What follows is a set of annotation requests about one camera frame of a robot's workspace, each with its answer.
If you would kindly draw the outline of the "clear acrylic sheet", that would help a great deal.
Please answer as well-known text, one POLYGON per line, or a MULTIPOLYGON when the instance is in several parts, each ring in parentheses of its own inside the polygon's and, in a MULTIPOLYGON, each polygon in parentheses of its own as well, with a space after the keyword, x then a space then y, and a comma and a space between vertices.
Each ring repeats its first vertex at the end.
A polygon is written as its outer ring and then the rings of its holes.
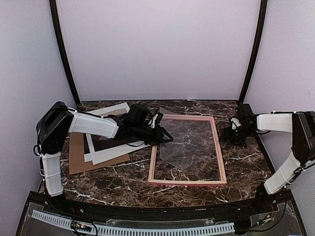
POLYGON ((226 184, 215 120, 212 116, 180 115, 164 108, 160 122, 173 139, 161 144, 157 155, 156 179, 190 182, 192 185, 226 184))

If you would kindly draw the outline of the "pink wooden picture frame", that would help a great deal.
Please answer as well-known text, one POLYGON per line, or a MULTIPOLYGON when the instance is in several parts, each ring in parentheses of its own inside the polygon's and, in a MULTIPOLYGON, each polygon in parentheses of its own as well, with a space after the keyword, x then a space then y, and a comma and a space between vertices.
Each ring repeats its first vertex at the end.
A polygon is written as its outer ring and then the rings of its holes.
POLYGON ((148 183, 167 186, 226 185, 221 147, 215 120, 211 116, 165 114, 162 126, 172 142, 152 147, 148 183), (171 164, 198 180, 161 180, 154 177, 156 158, 171 164))

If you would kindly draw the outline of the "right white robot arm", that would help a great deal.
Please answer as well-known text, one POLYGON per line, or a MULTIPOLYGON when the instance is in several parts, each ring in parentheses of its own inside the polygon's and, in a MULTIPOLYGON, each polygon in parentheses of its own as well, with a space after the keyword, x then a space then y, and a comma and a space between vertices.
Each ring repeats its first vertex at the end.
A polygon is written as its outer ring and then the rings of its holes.
POLYGON ((315 113, 313 111, 271 111, 255 113, 250 104, 235 109, 229 125, 222 130, 221 139, 245 148, 249 137, 262 136, 273 154, 286 154, 275 172, 257 190, 251 203, 255 213, 270 205, 267 195, 274 195, 292 184, 304 171, 315 165, 315 113))

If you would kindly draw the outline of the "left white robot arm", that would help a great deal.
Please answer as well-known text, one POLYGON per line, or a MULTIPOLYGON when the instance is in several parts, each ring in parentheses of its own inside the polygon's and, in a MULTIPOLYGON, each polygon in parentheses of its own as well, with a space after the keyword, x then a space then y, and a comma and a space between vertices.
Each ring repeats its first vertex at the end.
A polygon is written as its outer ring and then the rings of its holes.
POLYGON ((69 133, 85 133, 103 136, 107 139, 142 141, 155 146, 173 141, 173 137, 160 125, 163 114, 151 113, 146 107, 132 105, 130 110, 120 116, 100 116, 79 112, 56 102, 36 125, 37 144, 33 151, 40 158, 40 171, 45 180, 45 193, 52 197, 50 206, 58 214, 69 211, 69 202, 63 194, 60 157, 69 133))

